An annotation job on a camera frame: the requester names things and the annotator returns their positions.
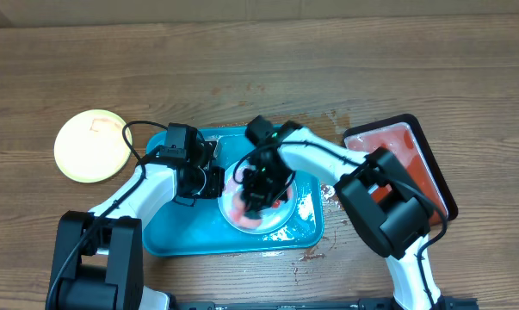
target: wooden floor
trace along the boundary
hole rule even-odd
[[[42,309],[56,226],[133,173],[64,177],[61,126],[86,109],[197,127],[258,114],[338,142],[401,113],[423,125],[458,202],[429,249],[445,295],[519,309],[519,15],[0,29],[0,308]],[[133,130],[141,149],[153,133]],[[383,259],[336,202],[305,250],[203,257],[145,254],[145,284],[181,301],[346,301],[390,296]]]

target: wood grain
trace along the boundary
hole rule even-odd
[[[59,172],[55,136],[85,109],[197,127],[263,114],[334,142],[413,113],[460,208],[429,250],[437,284],[484,309],[519,309],[519,15],[0,29],[0,308],[43,307],[59,216],[133,173],[133,160],[98,184]],[[133,133],[142,150],[154,129]],[[336,202],[324,217],[308,250],[324,258],[145,254],[145,284],[182,301],[390,296],[384,261]]]

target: pale yellow round plate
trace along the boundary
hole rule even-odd
[[[67,121],[54,142],[54,159],[70,179],[93,183],[113,176],[131,151],[121,137],[125,122],[100,109],[82,112]],[[133,142],[127,129],[127,139]]]

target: red sauce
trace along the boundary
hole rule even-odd
[[[412,132],[407,125],[399,123],[380,130],[350,136],[345,139],[345,145],[353,151],[373,152],[383,146],[393,152],[422,192],[447,216],[441,197],[437,193],[436,186],[431,182],[428,168],[423,164],[420,150],[416,148]],[[390,191],[391,187],[388,185],[375,190],[372,197],[379,202]],[[433,214],[429,219],[431,225],[440,222],[441,219],[437,214]]]

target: blue tray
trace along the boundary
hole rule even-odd
[[[201,129],[206,140],[216,139],[221,144],[214,164],[228,169],[253,149],[244,131],[245,127]],[[162,145],[165,135],[166,132],[154,135],[146,151]],[[169,202],[144,230],[144,246],[160,257],[311,247],[324,233],[320,183],[305,172],[297,173],[295,183],[297,207],[286,225],[277,231],[263,235],[239,231],[225,220],[216,199],[198,200],[193,207]]]

